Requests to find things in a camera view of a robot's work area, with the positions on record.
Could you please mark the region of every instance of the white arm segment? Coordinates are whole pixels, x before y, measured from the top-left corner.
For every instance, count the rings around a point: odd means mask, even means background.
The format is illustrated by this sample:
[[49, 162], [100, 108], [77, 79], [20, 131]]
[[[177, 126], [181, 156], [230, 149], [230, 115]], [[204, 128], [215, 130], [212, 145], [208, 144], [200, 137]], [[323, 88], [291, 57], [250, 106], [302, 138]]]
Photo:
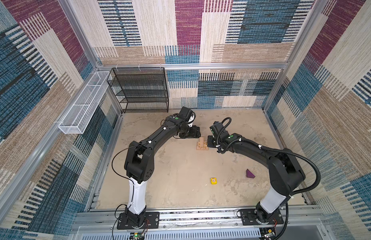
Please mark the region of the white arm segment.
[[133, 178], [129, 178], [129, 200], [128, 209], [134, 214], [140, 214], [145, 208], [145, 189], [147, 188], [147, 181], [138, 184]]
[[191, 117], [189, 118], [188, 122], [192, 121], [193, 119], [195, 119], [195, 116], [194, 116], [193, 113], [192, 113], [192, 115], [191, 115]]
[[266, 210], [267, 213], [271, 214], [280, 206], [285, 198], [286, 196], [279, 194], [271, 186], [267, 195], [260, 201], [260, 206]]

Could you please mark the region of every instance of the purple triangular block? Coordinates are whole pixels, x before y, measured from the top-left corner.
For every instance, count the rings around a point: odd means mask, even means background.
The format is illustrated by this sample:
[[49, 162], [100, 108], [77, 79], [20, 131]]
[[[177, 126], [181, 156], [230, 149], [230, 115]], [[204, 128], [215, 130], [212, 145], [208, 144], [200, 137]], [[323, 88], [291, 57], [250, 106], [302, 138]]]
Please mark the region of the purple triangular block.
[[251, 171], [249, 171], [248, 169], [246, 170], [246, 173], [247, 173], [247, 177], [255, 178], [255, 175], [253, 175], [253, 173]]

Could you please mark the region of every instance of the black cable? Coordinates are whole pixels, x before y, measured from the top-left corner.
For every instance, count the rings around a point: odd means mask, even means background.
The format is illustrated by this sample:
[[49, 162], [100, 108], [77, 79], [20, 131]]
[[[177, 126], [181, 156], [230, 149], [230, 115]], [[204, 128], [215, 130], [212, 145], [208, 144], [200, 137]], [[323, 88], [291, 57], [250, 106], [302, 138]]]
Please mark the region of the black cable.
[[284, 220], [283, 229], [279, 232], [279, 235], [277, 235], [273, 240], [278, 240], [283, 235], [283, 233], [285, 232], [285, 229], [287, 228], [287, 224], [288, 224], [288, 203], [286, 202], [285, 203], [285, 220]]
[[239, 212], [240, 210], [238, 210], [237, 212], [236, 212], [236, 216], [238, 217], [238, 218], [245, 218], [245, 216], [239, 216], [239, 215], [237, 215], [237, 213]]
[[122, 206], [122, 205], [124, 205], [124, 206], [126, 206], [127, 207], [127, 205], [126, 204], [120, 204], [119, 206], [117, 206], [117, 208], [115, 209], [115, 218], [116, 219], [119, 219], [118, 217], [116, 217], [116, 212], [117, 212], [117, 209], [120, 207], [120, 206]]
[[115, 240], [114, 236], [113, 236], [113, 229], [115, 228], [115, 224], [116, 222], [118, 221], [119, 219], [116, 219], [115, 223], [114, 223], [114, 226], [112, 227], [112, 239]]
[[218, 146], [217, 149], [219, 150], [219, 152], [221, 152], [221, 147], [219, 146], [219, 137], [220, 137], [220, 134], [225, 130], [226, 127], [228, 127], [228, 125], [232, 121], [232, 119], [230, 117], [228, 117], [228, 118], [223, 119], [223, 121], [221, 121], [221, 124], [223, 124], [226, 120], [229, 120], [228, 123], [225, 126], [223, 126], [223, 128], [219, 131], [219, 133], [217, 135], [217, 138], [216, 138], [216, 146]]
[[315, 171], [316, 179], [313, 182], [313, 184], [311, 184], [309, 187], [306, 187], [306, 188], [303, 188], [303, 189], [299, 189], [299, 190], [293, 191], [290, 194], [290, 196], [293, 196], [293, 195], [298, 194], [298, 193], [303, 193], [303, 192], [311, 191], [312, 189], [314, 189], [315, 187], [317, 187], [319, 185], [320, 180], [321, 180], [320, 171], [317, 168], [317, 166], [311, 160], [309, 160], [308, 158], [306, 158], [304, 156], [301, 156], [300, 154], [297, 154], [297, 153], [294, 153], [294, 152], [289, 152], [289, 151], [284, 151], [284, 150], [280, 150], [280, 149], [269, 148], [269, 147], [265, 147], [265, 146], [262, 146], [261, 149], [266, 150], [266, 151], [273, 151], [273, 152], [279, 152], [279, 153], [289, 154], [289, 155], [298, 157], [298, 158], [306, 161], [313, 168], [313, 170]]
[[[228, 146], [226, 147], [226, 149], [224, 151], [221, 151], [221, 153], [224, 154], [234, 142], [237, 142], [239, 140], [240, 139], [235, 139], [232, 142], [230, 142], [228, 144]], [[256, 147], [259, 147], [259, 145], [260, 145], [260, 144], [258, 144], [256, 142], [254, 142], [254, 141], [252, 141], [250, 139], [246, 139], [244, 137], [241, 138], [241, 141], [243, 141], [243, 142], [249, 142], [249, 143], [253, 144]], [[315, 171], [316, 179], [315, 179], [314, 183], [311, 184], [309, 187], [306, 187], [306, 188], [303, 188], [303, 189], [299, 189], [299, 190], [295, 190], [295, 191], [291, 192], [290, 193], [290, 196], [293, 196], [293, 195], [298, 194], [298, 193], [303, 193], [303, 192], [311, 191], [312, 189], [314, 189], [315, 187], [317, 187], [319, 185], [320, 180], [321, 180], [321, 174], [320, 174], [319, 168], [311, 160], [309, 160], [308, 158], [306, 158], [304, 156], [301, 156], [300, 154], [297, 154], [297, 153], [294, 153], [294, 152], [289, 152], [289, 151], [284, 151], [284, 150], [280, 150], [280, 149], [270, 148], [270, 147], [266, 147], [266, 146], [262, 146], [262, 145], [260, 145], [260, 146], [261, 146], [260, 147], [261, 150], [272, 151], [272, 152], [279, 152], [279, 153], [289, 154], [289, 155], [298, 157], [298, 158], [304, 160], [305, 162], [307, 162], [313, 168], [313, 170]]]
[[116, 153], [116, 155], [112, 158], [111, 167], [112, 167], [112, 170], [113, 170], [117, 175], [119, 175], [120, 177], [123, 177], [123, 178], [125, 178], [125, 179], [128, 179], [128, 180], [130, 180], [130, 181], [132, 182], [132, 184], [133, 184], [133, 186], [132, 186], [132, 198], [131, 198], [131, 202], [132, 202], [132, 200], [134, 199], [134, 193], [135, 193], [135, 183], [134, 183], [131, 179], [129, 179], [128, 177], [121, 176], [120, 174], [118, 174], [118, 173], [115, 171], [115, 169], [113, 168], [113, 161], [115, 160], [115, 157], [116, 157], [119, 153], [121, 153], [122, 151], [125, 151], [125, 150], [127, 150], [127, 149], [129, 149], [129, 148], [131, 148], [131, 147], [127, 147], [127, 148], [121, 150], [120, 152]]

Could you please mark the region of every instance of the black wire mesh shelf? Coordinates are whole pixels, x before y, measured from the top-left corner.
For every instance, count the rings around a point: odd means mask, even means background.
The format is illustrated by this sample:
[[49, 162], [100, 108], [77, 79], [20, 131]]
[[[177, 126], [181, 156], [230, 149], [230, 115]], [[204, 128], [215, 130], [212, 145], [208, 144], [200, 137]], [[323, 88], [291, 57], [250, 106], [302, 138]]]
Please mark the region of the black wire mesh shelf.
[[164, 68], [113, 68], [108, 81], [124, 113], [168, 113]]

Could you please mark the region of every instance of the patterned carpet wall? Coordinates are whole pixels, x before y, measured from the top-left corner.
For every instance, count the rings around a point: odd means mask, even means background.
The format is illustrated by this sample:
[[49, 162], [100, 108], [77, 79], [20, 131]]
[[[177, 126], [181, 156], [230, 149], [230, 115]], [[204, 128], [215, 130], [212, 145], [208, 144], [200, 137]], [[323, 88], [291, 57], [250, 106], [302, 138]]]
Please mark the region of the patterned carpet wall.
[[261, 107], [280, 69], [167, 70], [169, 108]]
[[103, 96], [84, 134], [61, 133], [0, 226], [0, 240], [66, 239], [83, 212], [117, 113]]
[[0, 1], [0, 195], [91, 70], [57, 0]]
[[[57, 0], [0, 1], [0, 195], [91, 70]], [[68, 235], [115, 120], [105, 96], [84, 134], [60, 134], [1, 224], [1, 240]]]
[[285, 61], [314, 0], [71, 0], [99, 61]]
[[371, 239], [371, 0], [330, 0], [291, 68], [273, 126], [321, 170], [311, 194], [337, 239]]

